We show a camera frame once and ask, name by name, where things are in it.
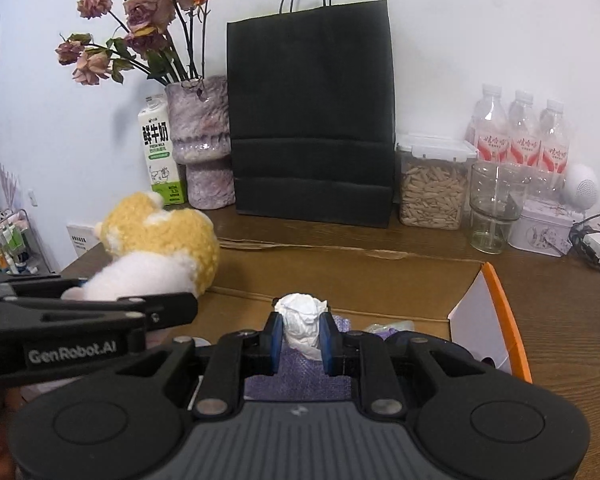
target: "yellow plush toy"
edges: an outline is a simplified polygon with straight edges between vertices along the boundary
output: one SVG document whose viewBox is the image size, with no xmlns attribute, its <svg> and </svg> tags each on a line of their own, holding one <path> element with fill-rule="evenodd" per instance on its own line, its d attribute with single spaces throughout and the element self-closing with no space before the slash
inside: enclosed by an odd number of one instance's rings
<svg viewBox="0 0 600 480">
<path fill-rule="evenodd" d="M 220 246 L 213 223 L 198 210 L 165 211 L 162 206 L 156 192 L 134 193 L 96 226 L 96 235 L 114 257 L 145 251 L 177 260 L 190 270 L 193 294 L 200 296 L 218 268 Z"/>
<path fill-rule="evenodd" d="M 159 194 L 138 192 L 122 200 L 96 235 L 114 258 L 68 300 L 113 301 L 129 296 L 190 292 L 200 297 L 218 268 L 220 246 L 213 223 L 200 211 L 165 211 Z"/>
</svg>

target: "milk carton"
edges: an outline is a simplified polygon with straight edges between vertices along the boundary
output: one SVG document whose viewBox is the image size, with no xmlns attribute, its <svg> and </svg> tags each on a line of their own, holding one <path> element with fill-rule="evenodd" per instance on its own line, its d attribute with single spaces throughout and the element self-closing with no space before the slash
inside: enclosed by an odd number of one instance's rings
<svg viewBox="0 0 600 480">
<path fill-rule="evenodd" d="M 166 97 L 163 94 L 147 97 L 146 103 L 138 114 L 138 121 L 151 189 L 162 196 L 165 204 L 182 204 L 185 201 L 184 179 L 173 160 Z"/>
</svg>

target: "bottle cap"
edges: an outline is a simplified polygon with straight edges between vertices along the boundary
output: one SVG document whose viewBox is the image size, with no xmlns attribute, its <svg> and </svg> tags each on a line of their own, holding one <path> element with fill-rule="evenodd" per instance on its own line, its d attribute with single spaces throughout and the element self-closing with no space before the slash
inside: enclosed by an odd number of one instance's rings
<svg viewBox="0 0 600 480">
<path fill-rule="evenodd" d="M 525 105 L 533 104 L 533 94 L 531 92 L 527 92 L 525 90 L 516 90 L 515 91 L 515 100 Z"/>
<path fill-rule="evenodd" d="M 546 102 L 547 110 L 551 110 L 552 112 L 557 112 L 561 114 L 564 112 L 564 103 L 560 101 L 555 101 L 555 99 L 548 99 Z"/>
<path fill-rule="evenodd" d="M 497 85 L 488 85 L 484 83 L 482 85 L 482 93 L 484 95 L 492 95 L 495 97 L 502 97 L 502 87 Z"/>
</svg>

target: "cardboard box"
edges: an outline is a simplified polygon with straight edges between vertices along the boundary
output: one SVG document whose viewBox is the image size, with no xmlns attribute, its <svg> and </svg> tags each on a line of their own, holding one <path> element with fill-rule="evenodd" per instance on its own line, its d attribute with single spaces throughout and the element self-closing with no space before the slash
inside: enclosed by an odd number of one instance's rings
<svg viewBox="0 0 600 480">
<path fill-rule="evenodd" d="M 414 321 L 418 332 L 450 339 L 478 360 L 526 381 L 531 372 L 504 290 L 491 264 L 395 251 L 221 240 L 220 267 L 193 323 L 171 335 L 216 342 L 260 330 L 272 300 L 305 292 L 327 300 L 353 329 Z"/>
</svg>

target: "water bottle label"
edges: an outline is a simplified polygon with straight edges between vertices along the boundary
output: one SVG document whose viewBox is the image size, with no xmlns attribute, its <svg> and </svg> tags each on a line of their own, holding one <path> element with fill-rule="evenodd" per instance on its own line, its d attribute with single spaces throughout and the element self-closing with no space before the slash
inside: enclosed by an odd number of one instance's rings
<svg viewBox="0 0 600 480">
<path fill-rule="evenodd" d="M 476 147 L 481 160 L 504 162 L 508 149 L 508 136 L 476 131 Z"/>
<path fill-rule="evenodd" d="M 538 167 L 551 173 L 564 173 L 566 159 L 568 158 L 568 147 L 562 144 L 542 144 L 542 155 Z"/>
<path fill-rule="evenodd" d="M 513 139 L 508 155 L 509 162 L 523 166 L 535 166 L 540 158 L 540 140 L 532 137 Z"/>
</svg>

